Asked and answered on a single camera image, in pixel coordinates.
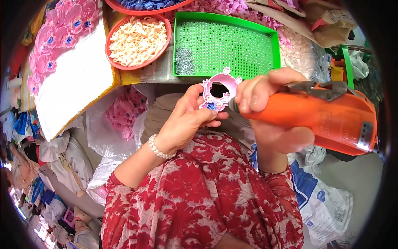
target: woman's left hand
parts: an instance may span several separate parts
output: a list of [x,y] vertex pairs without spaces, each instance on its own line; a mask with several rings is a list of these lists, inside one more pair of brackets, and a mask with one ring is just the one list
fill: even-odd
[[184,96],[177,101],[176,107],[155,138],[157,148],[166,154],[174,154],[184,148],[202,127],[218,127],[221,122],[214,119],[227,119],[228,113],[207,108],[199,109],[204,102],[203,86],[190,86]]

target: red floral dress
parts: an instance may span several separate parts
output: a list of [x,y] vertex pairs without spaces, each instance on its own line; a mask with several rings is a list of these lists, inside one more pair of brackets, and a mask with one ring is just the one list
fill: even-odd
[[254,248],[301,248],[292,173],[257,173],[238,142],[200,130],[137,189],[112,173],[103,248],[213,248],[229,232]]

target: fingernail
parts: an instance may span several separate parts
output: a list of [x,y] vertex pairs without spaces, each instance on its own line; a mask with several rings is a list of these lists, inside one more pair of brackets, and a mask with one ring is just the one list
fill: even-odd
[[272,73],[280,73],[280,72],[282,72],[282,70],[281,69],[274,69],[274,70],[271,70],[270,72],[272,72]]
[[246,99],[243,99],[240,101],[240,108],[246,110],[248,107],[248,101]]
[[258,96],[257,95],[252,96],[252,99],[250,100],[250,106],[254,107],[255,105],[257,105],[257,103],[258,103]]

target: pink plastic pieces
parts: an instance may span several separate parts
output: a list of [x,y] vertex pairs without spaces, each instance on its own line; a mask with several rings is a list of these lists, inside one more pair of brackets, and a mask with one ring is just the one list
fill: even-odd
[[[222,73],[216,74],[210,79],[202,82],[202,86],[204,87],[203,98],[205,102],[199,106],[199,109],[208,108],[219,112],[228,106],[228,102],[231,98],[236,96],[238,85],[242,82],[242,77],[234,78],[229,74],[230,72],[231,69],[229,67],[225,67]],[[220,82],[228,89],[229,92],[224,93],[219,99],[215,98],[210,92],[210,88],[214,82]]]
[[195,11],[235,16],[277,30],[282,24],[247,7],[245,0],[196,0],[177,11]]
[[129,86],[106,110],[105,118],[113,128],[121,130],[122,137],[128,141],[134,138],[134,122],[145,111],[145,106],[146,97],[133,86]]
[[31,92],[37,95],[43,79],[55,71],[58,56],[65,48],[73,48],[80,35],[90,33],[97,20],[97,0],[60,0],[55,9],[46,12],[46,22],[29,55],[33,75],[28,76],[27,86]]

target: orange power tool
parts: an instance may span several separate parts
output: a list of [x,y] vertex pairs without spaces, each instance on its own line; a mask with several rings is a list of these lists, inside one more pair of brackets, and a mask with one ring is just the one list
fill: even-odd
[[[361,92],[343,81],[293,82],[291,92],[272,95],[262,112],[242,114],[286,128],[304,126],[315,134],[315,145],[348,155],[373,150],[377,142],[376,110]],[[231,110],[239,112],[232,99]]]

